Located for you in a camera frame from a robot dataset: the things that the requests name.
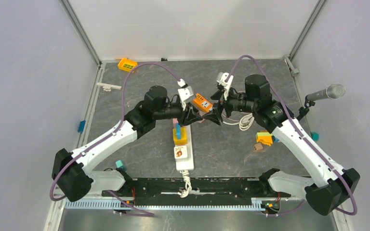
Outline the pink cube socket adapter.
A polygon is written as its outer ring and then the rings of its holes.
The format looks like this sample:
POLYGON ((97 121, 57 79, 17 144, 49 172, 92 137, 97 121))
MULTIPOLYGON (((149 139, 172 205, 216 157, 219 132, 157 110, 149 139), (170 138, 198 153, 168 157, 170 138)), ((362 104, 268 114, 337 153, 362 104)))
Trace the pink cube socket adapter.
POLYGON ((176 125, 178 124, 178 120, 177 120, 176 118, 174 118, 174 119, 172 120, 172 123, 173 123, 173 125, 174 125, 174 126, 176 126, 176 125))

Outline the yellow cube socket adapter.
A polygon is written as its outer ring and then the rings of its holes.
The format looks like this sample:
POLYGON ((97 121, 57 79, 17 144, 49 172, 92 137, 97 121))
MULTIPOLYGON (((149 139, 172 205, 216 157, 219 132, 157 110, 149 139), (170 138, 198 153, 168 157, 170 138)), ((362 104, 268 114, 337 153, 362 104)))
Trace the yellow cube socket adapter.
POLYGON ((173 142, 175 146, 182 146, 188 144, 188 135, 186 127, 180 127, 179 129, 174 128, 173 133, 173 142))

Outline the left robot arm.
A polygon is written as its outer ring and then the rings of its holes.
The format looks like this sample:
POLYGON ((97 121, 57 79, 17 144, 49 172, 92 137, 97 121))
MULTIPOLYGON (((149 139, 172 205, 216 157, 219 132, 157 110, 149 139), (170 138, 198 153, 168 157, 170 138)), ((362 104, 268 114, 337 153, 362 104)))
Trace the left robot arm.
POLYGON ((59 150, 53 163, 53 186, 58 186, 63 197, 71 202, 90 192, 105 190, 128 195, 132 183, 120 171, 95 171, 94 168, 121 147, 154 129, 158 120, 176 118, 181 126, 187 126, 202 119, 191 104, 195 94, 190 86, 178 89, 176 98, 171 102, 164 87, 152 86, 144 99, 109 131, 71 152, 65 148, 59 150))

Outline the yellow toy brick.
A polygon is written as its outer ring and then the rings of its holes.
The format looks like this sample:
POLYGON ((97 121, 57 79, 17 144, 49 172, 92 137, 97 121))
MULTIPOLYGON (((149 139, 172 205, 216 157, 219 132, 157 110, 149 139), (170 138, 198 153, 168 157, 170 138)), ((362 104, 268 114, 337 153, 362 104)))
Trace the yellow toy brick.
POLYGON ((138 66, 136 61, 130 60, 128 58, 122 58, 117 67, 121 71, 130 72, 132 69, 138 66))

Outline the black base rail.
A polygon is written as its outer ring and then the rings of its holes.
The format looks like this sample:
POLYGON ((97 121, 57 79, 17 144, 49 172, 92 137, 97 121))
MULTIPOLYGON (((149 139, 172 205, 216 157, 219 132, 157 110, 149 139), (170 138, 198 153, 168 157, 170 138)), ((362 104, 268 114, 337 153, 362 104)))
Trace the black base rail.
POLYGON ((249 205, 252 198, 280 199, 290 194, 276 192, 260 178, 204 177, 191 178, 191 191, 182 198, 185 190, 183 178, 131 178, 123 173, 125 183, 117 191, 103 190, 102 196, 114 194, 132 198, 134 205, 157 206, 223 206, 249 205))

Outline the blue rounded adapter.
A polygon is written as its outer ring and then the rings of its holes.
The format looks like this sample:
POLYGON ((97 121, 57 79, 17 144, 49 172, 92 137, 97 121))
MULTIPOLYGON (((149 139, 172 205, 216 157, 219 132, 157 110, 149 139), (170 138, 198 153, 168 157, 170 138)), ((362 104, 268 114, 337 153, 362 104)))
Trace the blue rounded adapter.
POLYGON ((179 123, 175 126, 175 135, 177 140, 180 140, 182 138, 181 126, 179 125, 179 123))

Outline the orange power strip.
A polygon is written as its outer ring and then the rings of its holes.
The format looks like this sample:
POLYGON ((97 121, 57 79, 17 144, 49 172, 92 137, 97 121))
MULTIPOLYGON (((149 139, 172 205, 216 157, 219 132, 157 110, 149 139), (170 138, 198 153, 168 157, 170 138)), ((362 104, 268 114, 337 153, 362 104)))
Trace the orange power strip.
POLYGON ((201 94, 197 93, 192 101, 192 104, 201 112, 208 113, 212 110, 213 104, 204 98, 201 94))

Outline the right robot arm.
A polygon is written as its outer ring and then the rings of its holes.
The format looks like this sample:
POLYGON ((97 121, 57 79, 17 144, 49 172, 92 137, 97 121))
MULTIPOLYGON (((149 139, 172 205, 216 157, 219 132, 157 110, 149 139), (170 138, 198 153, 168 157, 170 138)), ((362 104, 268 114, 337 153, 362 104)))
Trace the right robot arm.
POLYGON ((205 119, 221 125, 222 112, 226 116, 236 111, 250 113, 255 122, 284 144, 309 173, 306 178, 273 168, 260 176, 262 195, 272 196, 278 192, 296 196, 323 216, 338 210, 346 200, 354 200, 360 174, 353 168, 343 168, 312 140, 286 105, 273 99, 265 76, 247 76, 242 93, 232 87, 232 81, 229 73, 218 75, 217 92, 211 97, 213 108, 205 119))

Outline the white flat bracket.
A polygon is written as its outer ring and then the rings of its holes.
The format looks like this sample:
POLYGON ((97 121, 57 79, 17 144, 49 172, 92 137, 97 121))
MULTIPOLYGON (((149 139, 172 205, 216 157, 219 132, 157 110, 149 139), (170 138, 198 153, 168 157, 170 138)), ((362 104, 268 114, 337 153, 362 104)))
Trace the white flat bracket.
POLYGON ((120 90, 122 86, 106 84, 102 82, 96 83, 98 87, 101 87, 104 91, 120 90))

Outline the wooden letter cube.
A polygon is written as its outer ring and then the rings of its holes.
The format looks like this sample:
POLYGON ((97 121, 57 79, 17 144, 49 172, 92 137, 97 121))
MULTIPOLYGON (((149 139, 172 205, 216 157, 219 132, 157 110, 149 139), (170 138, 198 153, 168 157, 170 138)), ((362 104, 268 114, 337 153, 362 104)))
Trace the wooden letter cube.
POLYGON ((261 151, 263 151, 264 150, 264 146, 262 145, 262 143, 256 143, 254 146, 254 150, 256 151, 256 152, 261 152, 261 151))

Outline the grey microphone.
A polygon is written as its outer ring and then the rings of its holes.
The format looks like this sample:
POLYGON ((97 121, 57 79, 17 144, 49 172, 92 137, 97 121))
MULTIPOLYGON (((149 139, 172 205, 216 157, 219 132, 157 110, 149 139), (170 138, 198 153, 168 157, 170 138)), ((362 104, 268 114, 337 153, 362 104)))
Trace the grey microphone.
POLYGON ((346 87, 341 84, 332 84, 324 90, 306 95, 305 99, 310 102, 315 102, 324 99, 339 99, 346 93, 346 87))

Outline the white cube adapter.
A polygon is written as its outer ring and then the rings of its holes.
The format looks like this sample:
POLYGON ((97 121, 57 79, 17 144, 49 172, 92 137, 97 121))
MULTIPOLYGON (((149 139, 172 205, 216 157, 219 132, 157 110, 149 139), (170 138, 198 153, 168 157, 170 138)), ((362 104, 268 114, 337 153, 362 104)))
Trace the white cube adapter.
POLYGON ((174 147, 174 158, 176 161, 185 161, 188 159, 188 151, 186 145, 174 147))

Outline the teal cube right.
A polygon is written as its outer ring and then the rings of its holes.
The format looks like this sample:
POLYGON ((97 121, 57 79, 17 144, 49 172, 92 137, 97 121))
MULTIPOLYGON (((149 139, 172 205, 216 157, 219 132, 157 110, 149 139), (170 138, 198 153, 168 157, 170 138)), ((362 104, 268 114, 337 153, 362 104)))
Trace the teal cube right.
POLYGON ((319 134, 317 132, 311 132, 311 138, 314 141, 318 141, 319 140, 319 134))

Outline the blue wall clip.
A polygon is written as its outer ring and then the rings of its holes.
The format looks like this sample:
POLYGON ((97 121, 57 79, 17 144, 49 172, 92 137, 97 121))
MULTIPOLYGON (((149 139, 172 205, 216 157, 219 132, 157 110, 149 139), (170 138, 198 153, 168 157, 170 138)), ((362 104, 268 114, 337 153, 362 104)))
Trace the blue wall clip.
POLYGON ((86 124, 85 120, 82 120, 82 121, 79 122, 78 133, 82 133, 84 131, 85 124, 86 124))

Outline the white multicolour power strip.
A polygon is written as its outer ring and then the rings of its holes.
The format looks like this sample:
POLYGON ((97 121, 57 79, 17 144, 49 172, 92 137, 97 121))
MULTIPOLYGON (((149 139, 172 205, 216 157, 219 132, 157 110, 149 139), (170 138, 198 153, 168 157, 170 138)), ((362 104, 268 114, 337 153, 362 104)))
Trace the white multicolour power strip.
POLYGON ((178 172, 194 170, 191 126, 180 126, 177 119, 173 119, 172 123, 176 170, 178 172))

